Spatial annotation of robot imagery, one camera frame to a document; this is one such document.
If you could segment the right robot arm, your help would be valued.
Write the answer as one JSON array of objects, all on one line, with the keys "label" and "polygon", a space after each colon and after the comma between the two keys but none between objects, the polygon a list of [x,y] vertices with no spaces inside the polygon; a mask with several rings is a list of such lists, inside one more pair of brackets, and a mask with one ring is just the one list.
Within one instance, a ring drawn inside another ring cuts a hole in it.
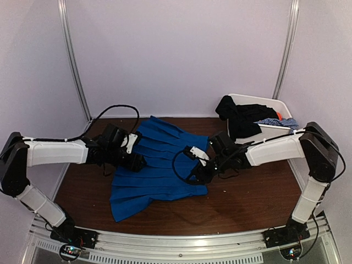
[{"label": "right robot arm", "polygon": [[280,228],[268,228],[263,238],[268,248],[309,238],[307,223],[322,203],[329,186],[338,178],[336,169],[340,159],[337,144],[317,123],[309,122],[291,134],[244,144],[237,144],[225,132],[214,135],[208,142],[214,157],[209,157],[196,146],[186,146],[181,151],[198,161],[183,179],[187,184],[205,185],[229,169],[238,171],[283,160],[289,162],[295,174],[298,173],[296,163],[305,165],[306,183],[286,224]]}]

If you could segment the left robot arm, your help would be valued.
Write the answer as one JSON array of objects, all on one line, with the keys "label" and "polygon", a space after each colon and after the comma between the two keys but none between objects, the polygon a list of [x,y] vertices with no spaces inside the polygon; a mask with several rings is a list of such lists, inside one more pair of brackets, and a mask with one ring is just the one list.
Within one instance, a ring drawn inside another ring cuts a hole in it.
[{"label": "left robot arm", "polygon": [[141,139],[140,132],[129,133],[112,124],[93,139],[35,139],[13,132],[1,151],[2,192],[42,217],[67,244],[74,244],[79,232],[73,219],[30,182],[27,169],[47,164],[110,164],[139,172],[146,161],[133,148]]}]

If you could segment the blue pleated skirt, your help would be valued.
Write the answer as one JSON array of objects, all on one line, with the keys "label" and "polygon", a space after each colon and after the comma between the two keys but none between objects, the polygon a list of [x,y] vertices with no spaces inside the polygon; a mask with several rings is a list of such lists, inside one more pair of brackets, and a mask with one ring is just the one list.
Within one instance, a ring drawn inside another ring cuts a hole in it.
[{"label": "blue pleated skirt", "polygon": [[115,171],[110,204],[116,222],[143,211],[153,201],[207,195],[206,186],[190,185],[181,179],[198,163],[184,155],[183,149],[195,146],[207,151],[208,136],[191,134],[154,116],[141,122],[137,130],[142,139],[133,152],[143,155],[147,165],[139,172],[123,167]]}]

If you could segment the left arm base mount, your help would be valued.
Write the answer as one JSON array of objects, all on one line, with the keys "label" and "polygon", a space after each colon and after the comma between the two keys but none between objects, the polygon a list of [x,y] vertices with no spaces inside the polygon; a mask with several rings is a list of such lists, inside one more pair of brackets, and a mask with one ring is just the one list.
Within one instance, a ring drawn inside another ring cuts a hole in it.
[{"label": "left arm base mount", "polygon": [[53,227],[50,238],[60,241],[63,245],[58,250],[59,257],[65,262],[76,261],[87,249],[94,249],[98,233],[93,230],[74,227],[64,232],[63,229]]}]

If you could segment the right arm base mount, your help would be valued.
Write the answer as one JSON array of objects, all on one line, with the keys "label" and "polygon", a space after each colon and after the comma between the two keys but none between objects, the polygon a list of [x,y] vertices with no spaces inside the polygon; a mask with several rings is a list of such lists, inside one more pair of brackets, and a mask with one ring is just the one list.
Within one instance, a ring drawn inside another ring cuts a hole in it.
[{"label": "right arm base mount", "polygon": [[279,228],[268,228],[263,233],[266,248],[279,248],[281,256],[287,261],[296,261],[303,254],[302,241],[310,237],[307,225],[295,227],[285,225]]}]

